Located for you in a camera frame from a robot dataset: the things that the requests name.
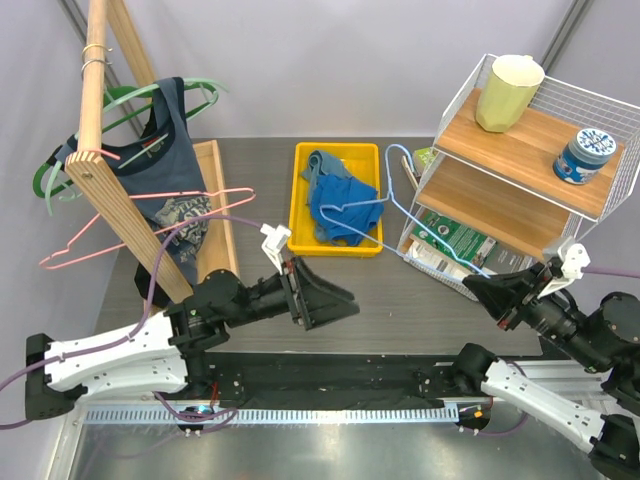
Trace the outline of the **light blue wire hanger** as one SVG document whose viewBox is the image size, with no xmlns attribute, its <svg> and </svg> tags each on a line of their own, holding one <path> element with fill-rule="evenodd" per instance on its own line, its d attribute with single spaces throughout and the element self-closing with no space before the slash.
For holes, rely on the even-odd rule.
<svg viewBox="0 0 640 480">
<path fill-rule="evenodd" d="M 331 217 L 326 215 L 326 212 L 329 211 L 329 210 L 336 211 L 336 212 L 343 212 L 345 209 L 348 209 L 348 208 L 351 208 L 351 207 L 360 207 L 360 206 L 366 206 L 366 205 L 385 205 L 385 204 L 390 203 L 399 212 L 401 212 L 407 219 L 409 219 L 412 222 L 414 222 L 415 224 L 417 224 L 421 229 L 423 229 L 429 235 L 431 235 L 447 251 L 449 251 L 450 254 L 452 255 L 453 259 L 456 262 L 458 262 L 460 264 L 463 264 L 463 265 L 466 265 L 473 272 L 475 272 L 476 274 L 480 275 L 481 277 L 488 278 L 489 275 L 484 273 L 480 267 L 477 267 L 476 265 L 474 265 L 470 261 L 466 261 L 466 260 L 460 258 L 457 255 L 455 249 L 448 242 L 446 242 L 436 232 L 432 231 L 428 226 L 423 224 L 415 215 L 413 215 L 409 210 L 407 210 L 396 199 L 395 192 L 394 192 L 394 185 L 393 185 L 393 177 L 392 177 L 391 167 L 390 167 L 390 153 L 391 153 L 392 149 L 400 150 L 403 154 L 405 154 L 408 157 L 411 156 L 411 153 L 409 152 L 409 150 L 404 145 L 401 145 L 401 144 L 398 144 L 398 143 L 392 143 L 392 144 L 388 145 L 385 148 L 385 150 L 384 150 L 384 165 L 385 165 L 386 179 L 387 179 L 387 193 L 385 194 L 384 197 L 377 198 L 375 200 L 344 203 L 342 205 L 334 205 L 334 204 L 323 204 L 323 205 L 320 205 L 319 206 L 319 212 L 320 212 L 322 218 L 324 220 L 328 221 L 328 222 L 331 222 L 332 224 L 335 224 L 335 225 L 341 227 L 341 228 L 345 228 L 345 229 L 349 230 L 352 233 L 360 234 L 363 237 L 372 240 L 374 243 L 383 246 L 385 249 L 394 252 L 397 256 L 399 256 L 401 258 L 405 258 L 406 255 L 402 254 L 397 248 L 392 248 L 391 246 L 387 245 L 383 241 L 375 240 L 372 236 L 370 236 L 364 230 L 356 229 L 355 227 L 352 227 L 352 226 L 350 226 L 350 225 L 348 225 L 348 224 L 346 224 L 344 222 L 338 221 L 338 220 L 336 220 L 334 218 L 331 218 Z"/>
</svg>

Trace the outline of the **royal blue tank top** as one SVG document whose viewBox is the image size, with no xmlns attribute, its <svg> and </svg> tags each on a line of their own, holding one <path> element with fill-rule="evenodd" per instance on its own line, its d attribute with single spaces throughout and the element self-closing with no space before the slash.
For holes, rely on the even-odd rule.
<svg viewBox="0 0 640 480">
<path fill-rule="evenodd" d="M 310 200 L 314 236 L 320 243 L 358 247 L 384 212 L 378 191 L 356 177 L 320 175 Z"/>
</svg>

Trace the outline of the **light blue tank top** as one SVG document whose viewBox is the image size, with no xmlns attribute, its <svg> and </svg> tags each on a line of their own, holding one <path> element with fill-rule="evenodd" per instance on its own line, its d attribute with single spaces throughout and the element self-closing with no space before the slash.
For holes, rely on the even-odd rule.
<svg viewBox="0 0 640 480">
<path fill-rule="evenodd" d="M 335 175 L 338 178 L 351 178 L 352 175 L 338 157 L 324 151 L 314 150 L 310 153 L 306 168 L 300 176 L 309 183 L 307 203 L 310 204 L 319 178 L 326 175 Z"/>
</svg>

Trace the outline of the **dark navy tank top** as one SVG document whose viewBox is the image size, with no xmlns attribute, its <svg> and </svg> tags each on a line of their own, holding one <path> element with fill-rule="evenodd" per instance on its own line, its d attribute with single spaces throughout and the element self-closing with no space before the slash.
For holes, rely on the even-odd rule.
<svg viewBox="0 0 640 480">
<path fill-rule="evenodd" d="M 103 144 L 102 149 L 129 144 Z M 154 231 L 210 210 L 210 200 L 202 194 L 206 185 L 188 129 L 175 129 L 154 160 L 136 173 L 117 175 L 111 160 L 105 161 L 127 194 L 135 197 L 134 204 Z"/>
</svg>

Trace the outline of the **mint green hanger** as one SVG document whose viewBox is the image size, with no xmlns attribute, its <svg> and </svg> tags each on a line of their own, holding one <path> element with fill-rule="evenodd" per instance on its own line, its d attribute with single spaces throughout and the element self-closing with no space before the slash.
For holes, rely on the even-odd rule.
<svg viewBox="0 0 640 480">
<path fill-rule="evenodd" d="M 127 146 L 106 148 L 106 157 L 111 160 L 111 167 L 117 175 L 133 174 L 148 166 L 175 129 L 188 129 L 190 120 L 186 119 L 186 112 L 201 105 L 204 97 L 200 89 L 184 91 L 184 79 L 168 77 L 149 84 L 156 89 L 152 91 L 150 99 L 145 99 L 147 103 L 144 106 L 150 104 L 151 108 L 141 113 L 149 114 L 141 137 Z M 42 200 L 50 215 L 54 213 L 55 197 L 59 197 L 62 202 L 71 202 L 81 196 L 74 189 L 72 179 L 60 178 L 65 171 L 67 157 L 77 150 L 78 140 L 79 134 L 75 132 L 61 144 L 62 149 L 56 155 L 58 163 L 44 176 L 42 184 L 45 186 L 45 198 Z"/>
</svg>

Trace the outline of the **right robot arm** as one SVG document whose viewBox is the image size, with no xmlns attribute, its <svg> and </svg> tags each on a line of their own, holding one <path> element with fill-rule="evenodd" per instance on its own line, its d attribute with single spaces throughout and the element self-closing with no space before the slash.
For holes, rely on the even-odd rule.
<svg viewBox="0 0 640 480">
<path fill-rule="evenodd" d="M 528 270 L 463 280 L 507 331 L 526 324 L 587 372 L 607 373 L 602 390 L 623 408 L 602 414 L 536 384 L 506 360 L 468 343 L 456 357 L 451 380 L 465 395 L 498 397 L 543 422 L 587 454 L 609 479 L 639 476 L 639 300 L 624 292 L 606 295 L 589 315 L 560 289 L 545 293 L 559 270 L 538 263 Z"/>
</svg>

